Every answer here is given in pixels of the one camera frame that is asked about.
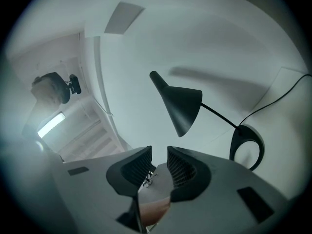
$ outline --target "fluorescent light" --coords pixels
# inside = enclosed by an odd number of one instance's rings
[[[43,138],[49,131],[51,131],[52,128],[54,128],[57,124],[65,120],[65,115],[63,113],[59,113],[57,116],[55,116],[52,120],[50,120],[48,123],[46,123],[39,131],[38,135],[40,138]]]

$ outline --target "lamp arm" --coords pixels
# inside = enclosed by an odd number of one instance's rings
[[[204,103],[201,104],[202,107],[208,109],[210,112],[214,113],[215,115],[219,116],[221,119],[223,119],[224,121],[226,121],[227,123],[229,123],[231,126],[233,126],[235,129],[239,128],[233,124],[232,122],[230,122],[228,119],[226,119],[224,116],[222,116],[221,114],[219,114],[217,111],[213,110],[212,108],[208,107],[207,105],[205,105]]]

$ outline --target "black conical lampshade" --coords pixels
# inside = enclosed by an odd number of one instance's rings
[[[198,115],[203,93],[196,89],[171,87],[156,71],[150,73],[150,78],[166,105],[177,135],[182,137]]]

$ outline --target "black desk lamp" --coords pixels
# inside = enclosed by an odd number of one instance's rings
[[[253,171],[261,163],[264,155],[264,145],[260,137],[251,128],[242,125],[236,126],[224,116],[203,104],[201,102],[203,97],[201,90],[171,87],[156,71],[150,73],[150,78],[165,103],[179,137],[184,136],[191,128],[198,115],[200,106],[202,106],[235,128],[230,148],[230,160],[234,161],[235,153],[243,143],[253,141],[259,146],[259,157],[250,170]]]

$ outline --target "lamp base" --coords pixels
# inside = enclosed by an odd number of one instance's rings
[[[264,145],[258,134],[255,133],[254,130],[247,126],[238,126],[233,134],[232,142],[231,142],[231,148],[230,148],[230,160],[234,161],[235,153],[237,149],[245,142],[253,141],[256,142],[259,146],[259,157],[256,161],[256,163],[249,168],[249,170],[253,171],[256,169],[264,156]]]

